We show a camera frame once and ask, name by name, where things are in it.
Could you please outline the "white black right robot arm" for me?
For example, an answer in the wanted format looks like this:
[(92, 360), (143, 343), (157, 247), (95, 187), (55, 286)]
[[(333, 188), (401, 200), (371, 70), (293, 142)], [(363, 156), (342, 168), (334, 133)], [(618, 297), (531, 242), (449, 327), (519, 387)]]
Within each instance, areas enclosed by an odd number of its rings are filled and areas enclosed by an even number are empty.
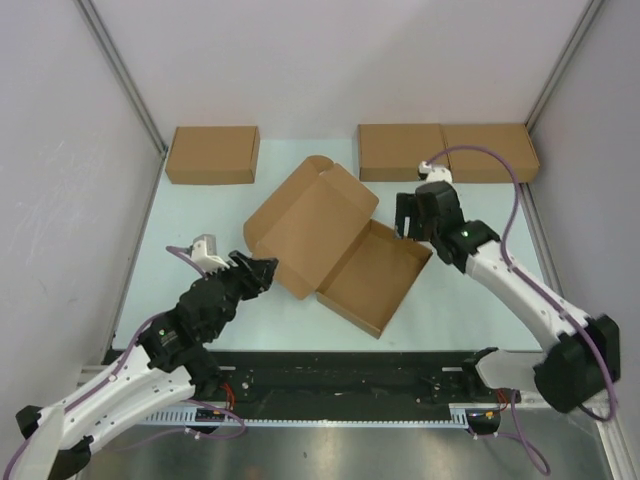
[(604, 392), (618, 407), (620, 330), (607, 315), (593, 317), (523, 268), (481, 220), (467, 220), (454, 187), (427, 182), (396, 196), (394, 230), (401, 239), (427, 242), (447, 265), (481, 284), (529, 330), (537, 352), (486, 348), (461, 376), (463, 393), (484, 401), (498, 388), (534, 392), (560, 413), (585, 408)]

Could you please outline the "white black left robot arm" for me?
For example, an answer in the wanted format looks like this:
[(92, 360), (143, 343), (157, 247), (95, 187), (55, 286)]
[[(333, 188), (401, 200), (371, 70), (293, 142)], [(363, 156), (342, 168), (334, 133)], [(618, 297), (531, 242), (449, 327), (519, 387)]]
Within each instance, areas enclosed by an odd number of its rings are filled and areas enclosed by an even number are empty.
[(147, 416), (196, 397), (214, 397), (223, 375), (206, 346), (231, 322), (239, 304), (269, 290), (278, 261), (233, 251), (176, 305), (146, 320), (124, 352), (66, 398), (28, 405), (16, 415), (23, 444), (6, 479), (69, 479), (113, 438)]

